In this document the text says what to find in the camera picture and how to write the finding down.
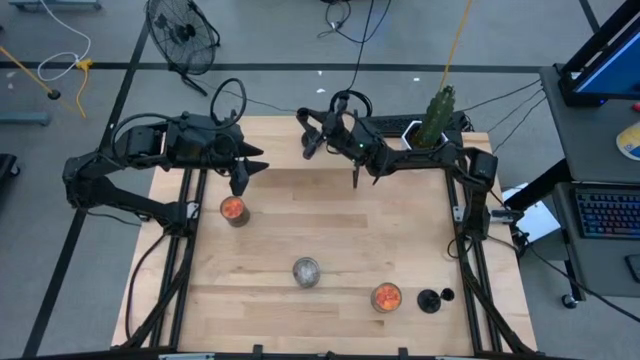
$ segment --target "cactus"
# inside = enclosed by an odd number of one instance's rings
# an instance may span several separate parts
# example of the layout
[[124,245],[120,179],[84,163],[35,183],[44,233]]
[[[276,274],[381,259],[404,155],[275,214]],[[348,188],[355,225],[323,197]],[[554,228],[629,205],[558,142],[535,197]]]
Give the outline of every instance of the cactus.
[[455,94],[453,86],[447,85],[431,99],[420,129],[410,139],[412,148],[429,149],[438,142],[440,134],[451,120]]

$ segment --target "computer keyboard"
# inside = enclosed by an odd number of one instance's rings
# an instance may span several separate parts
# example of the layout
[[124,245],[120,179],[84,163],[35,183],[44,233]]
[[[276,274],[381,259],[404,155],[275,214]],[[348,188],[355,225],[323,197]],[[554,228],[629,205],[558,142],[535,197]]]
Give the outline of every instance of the computer keyboard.
[[[380,134],[386,138],[398,138],[404,134],[412,121],[424,119],[425,114],[410,115],[389,115],[389,116],[371,116],[363,117],[361,120],[376,128]],[[451,115],[453,121],[447,127],[447,130],[463,130],[466,121],[464,121],[464,113],[456,111]]]
[[584,237],[640,239],[640,189],[589,185],[572,195]]

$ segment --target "wooden table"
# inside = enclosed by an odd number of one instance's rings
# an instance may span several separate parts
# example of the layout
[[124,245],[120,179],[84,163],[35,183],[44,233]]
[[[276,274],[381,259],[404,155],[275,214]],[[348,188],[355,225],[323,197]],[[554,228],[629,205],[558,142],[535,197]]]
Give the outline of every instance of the wooden table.
[[[208,177],[179,350],[251,352],[262,344],[269,353],[397,354],[407,347],[411,355],[472,354],[459,264],[446,254],[454,235],[442,170],[398,172],[375,187],[363,170],[354,190],[346,158],[324,149],[312,160],[302,158],[301,129],[293,117],[245,117],[241,126],[271,165],[251,177],[243,198],[252,218],[239,229],[218,210],[230,195],[228,179],[213,172]],[[398,146],[396,140],[390,145]],[[464,142],[490,150],[487,134],[466,133]],[[182,171],[158,168],[149,196],[175,201],[181,179]],[[497,181],[495,193],[501,193]],[[160,233],[155,223],[142,227],[132,265]],[[507,226],[492,225],[490,234],[510,241]],[[168,243],[147,258],[136,279],[134,329],[158,298]],[[484,249],[497,308],[535,348],[513,251],[493,241],[485,241]],[[312,289],[299,288],[291,274],[305,256],[322,269]],[[381,314],[371,307],[370,294],[387,281],[400,287],[403,304]],[[452,302],[436,314],[420,311],[421,290],[445,287],[455,291]],[[125,340],[126,295],[114,344]],[[488,349],[485,315],[478,309]],[[165,316],[166,344],[173,311]]]

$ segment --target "yellow object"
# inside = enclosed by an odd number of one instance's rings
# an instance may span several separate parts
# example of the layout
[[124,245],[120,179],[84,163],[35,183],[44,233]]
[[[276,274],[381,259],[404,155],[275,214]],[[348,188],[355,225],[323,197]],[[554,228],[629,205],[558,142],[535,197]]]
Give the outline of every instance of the yellow object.
[[462,21],[460,21],[460,26],[458,26],[458,32],[456,33],[456,39],[453,41],[453,46],[451,47],[451,51],[449,52],[449,60],[447,60],[447,66],[444,68],[444,74],[442,74],[442,80],[440,81],[440,88],[438,91],[442,90],[444,87],[444,82],[447,80],[447,75],[449,74],[449,67],[451,66],[451,62],[453,61],[453,54],[456,52],[456,47],[458,46],[458,40],[460,40],[460,34],[462,34],[462,29],[467,24],[467,18],[469,17],[469,10],[471,10],[471,2],[473,0],[467,1],[467,8],[464,9],[464,15],[462,16]]
[[[11,60],[14,64],[16,64],[27,75],[29,75],[29,77],[32,78],[33,81],[38,83],[38,85],[40,85],[47,92],[47,94],[53,94],[53,90],[52,89],[50,89],[45,83],[43,83],[40,79],[38,79],[35,75],[33,75],[33,73],[31,71],[29,71],[29,69],[27,69],[24,65],[22,65],[22,63],[20,61],[18,61],[18,59],[14,58],[13,55],[11,55],[11,53],[9,53],[7,51],[7,49],[5,49],[3,46],[0,46],[0,52],[3,53],[6,57],[8,57],[9,60]],[[66,101],[64,101],[62,99],[58,99],[58,100],[60,100],[60,103],[67,110],[69,110],[71,112],[75,112],[75,110],[73,110],[73,108],[69,104],[67,104]]]
[[616,138],[616,145],[624,156],[640,161],[640,122],[624,129]]
[[91,65],[93,65],[93,61],[91,61],[91,59],[85,59],[76,64],[78,69],[84,71],[84,81],[82,81],[82,86],[76,95],[76,104],[78,105],[78,109],[80,109],[80,114],[82,114],[82,117],[85,119],[87,118],[87,115],[84,113],[82,105],[80,105],[80,95],[82,95],[82,91],[84,91],[85,86],[87,86],[87,81],[89,80],[89,67],[91,67]]

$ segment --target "white paper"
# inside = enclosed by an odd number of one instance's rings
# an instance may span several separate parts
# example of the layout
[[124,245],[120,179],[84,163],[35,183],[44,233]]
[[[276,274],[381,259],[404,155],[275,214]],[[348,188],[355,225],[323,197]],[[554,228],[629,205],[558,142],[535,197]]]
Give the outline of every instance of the white paper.
[[[521,189],[524,189],[528,183],[518,185],[517,187],[507,190],[502,193],[502,198],[507,200],[513,194],[517,193]],[[518,221],[518,227],[523,232],[529,233],[529,242],[534,242],[541,237],[560,228],[560,224],[553,217],[553,214],[547,209],[547,207],[538,201],[524,212],[524,217]]]

